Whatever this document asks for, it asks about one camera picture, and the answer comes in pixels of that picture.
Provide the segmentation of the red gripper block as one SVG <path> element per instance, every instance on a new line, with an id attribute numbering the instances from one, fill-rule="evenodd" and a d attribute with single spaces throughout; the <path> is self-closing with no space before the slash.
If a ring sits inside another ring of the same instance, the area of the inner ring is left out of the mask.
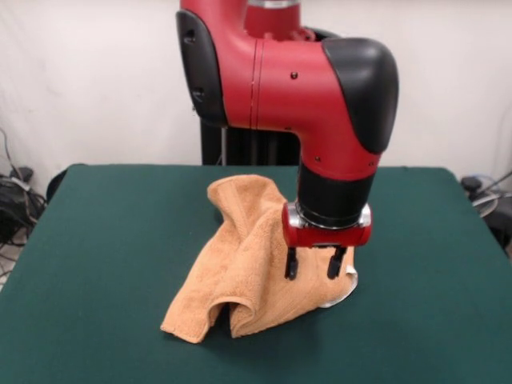
<path id="1" fill-rule="evenodd" d="M 354 226 L 344 229 L 327 229 L 314 226 L 300 216 L 295 202 L 285 203 L 282 208 L 283 236 L 288 245 L 285 279 L 296 279 L 298 258 L 296 247 L 314 248 L 332 246 L 328 269 L 328 279 L 336 279 L 341 271 L 347 247 L 365 245 L 372 231 L 372 213 L 368 204 L 362 209 Z"/>

